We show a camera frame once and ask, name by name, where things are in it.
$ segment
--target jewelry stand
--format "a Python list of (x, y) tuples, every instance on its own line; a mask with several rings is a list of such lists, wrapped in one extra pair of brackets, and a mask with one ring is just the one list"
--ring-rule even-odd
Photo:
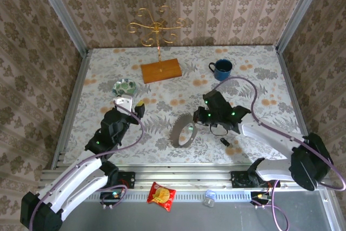
[[(159, 8), (159, 12), (164, 13), (165, 12), (164, 9), (166, 8), (170, 10), (168, 6), (163, 5)], [(157, 45), (158, 62), (141, 65), (144, 83), (147, 84), (151, 82), (162, 81), (162, 80), (167, 80), (169, 78), (176, 78), (176, 77), (182, 76), (182, 71), (180, 69), (177, 59), (161, 61), (161, 50), (160, 50), (159, 39), (161, 38), (165, 43), (173, 43), (174, 40), (176, 40), (177, 38), (176, 34), (171, 33), (169, 35), (169, 39), (165, 39), (162, 36), (161, 32), (163, 30), (172, 30), (172, 29), (182, 28), (186, 25), (185, 20), (182, 18), (178, 18), (176, 22), (177, 24), (180, 24), (180, 26), (167, 28), (167, 27), (164, 27), (163, 24), (158, 21), (154, 22), (154, 19), (152, 18), (150, 11), (146, 8), (140, 8), (138, 11), (138, 16), (139, 17), (143, 16), (144, 11), (146, 11), (151, 18), (151, 21), (152, 21), (151, 26), (146, 26), (146, 25), (138, 24), (134, 22), (129, 23), (127, 26), (128, 31), (130, 33), (137, 32), (136, 26), (150, 29), (151, 32), (141, 38), (141, 43), (142, 45), (146, 47), (153, 46), (155, 42)], [(154, 33), (155, 33), (155, 41), (151, 37), (151, 35)]]

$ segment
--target table surface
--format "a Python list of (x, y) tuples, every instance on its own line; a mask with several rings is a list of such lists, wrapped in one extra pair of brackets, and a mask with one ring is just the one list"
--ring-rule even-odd
[[(178, 59), (182, 77), (144, 84), (140, 65), (157, 62), (157, 48), (94, 49), (65, 147), (64, 163), (73, 162), (100, 128), (104, 114), (112, 108), (112, 87), (120, 78), (130, 78), (137, 84), (134, 103), (140, 100), (145, 103), (142, 122), (146, 132), (137, 146), (115, 153), (110, 159), (113, 163), (250, 163), (259, 157), (284, 158), (265, 143), (232, 133), (225, 136), (231, 143), (226, 148), (219, 136), (203, 126), (198, 126), (197, 136), (189, 148), (174, 148), (168, 140), (178, 115), (193, 114), (199, 105), (204, 105), (202, 95), (219, 83), (208, 64), (221, 58), (232, 62), (231, 76), (248, 78), (256, 85), (259, 96), (255, 113), (261, 119), (299, 133), (274, 47), (162, 48), (162, 59), (172, 58)], [(254, 91), (247, 82), (231, 80), (218, 90), (231, 105), (250, 108)], [(123, 139), (123, 146), (132, 144), (140, 134), (140, 127), (132, 125)]]

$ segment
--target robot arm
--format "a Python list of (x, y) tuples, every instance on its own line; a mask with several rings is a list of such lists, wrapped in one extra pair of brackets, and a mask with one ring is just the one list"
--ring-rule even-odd
[(329, 167), (316, 155), (308, 151), (295, 140), (307, 144), (332, 163), (322, 139), (316, 134), (303, 136), (291, 133), (265, 121), (257, 122), (247, 108), (232, 107), (219, 91), (212, 90), (203, 95), (208, 110), (198, 107), (194, 113), (194, 122), (209, 127), (222, 125), (226, 130), (249, 136), (272, 146), (282, 153), (285, 160), (257, 159), (248, 169), (248, 177), (254, 187), (270, 180), (295, 181), (307, 190), (315, 190), (323, 180)]
[[(108, 161), (111, 155), (94, 157), (85, 161), (99, 153), (118, 149), (130, 124), (138, 124), (131, 115), (122, 109), (132, 110), (131, 96), (123, 95), (114, 98), (114, 103), (120, 108), (115, 107), (104, 115), (101, 128), (90, 139), (85, 146), (85, 151), (78, 159), (52, 184), (40, 190), (36, 195), (28, 192), (23, 197), (21, 223), (27, 228), (29, 228), (34, 208), (40, 201), (42, 204), (35, 214), (32, 230), (58, 231), (68, 215), (92, 193), (102, 187), (118, 184), (118, 168)], [(144, 104), (136, 106), (135, 114), (139, 119), (143, 117), (144, 110)]]

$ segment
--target red snack bag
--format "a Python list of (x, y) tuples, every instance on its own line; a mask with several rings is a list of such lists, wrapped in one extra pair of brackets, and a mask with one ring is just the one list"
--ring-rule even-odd
[(154, 182), (151, 186), (147, 203), (159, 204), (169, 212), (171, 210), (175, 193), (175, 189), (168, 189)]

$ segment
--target blue mug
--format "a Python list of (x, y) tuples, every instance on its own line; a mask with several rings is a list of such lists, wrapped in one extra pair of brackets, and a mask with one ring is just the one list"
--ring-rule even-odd
[(232, 63), (225, 59), (218, 60), (216, 63), (209, 63), (209, 69), (214, 73), (214, 77), (218, 81), (223, 81), (228, 78), (231, 74), (232, 67)]

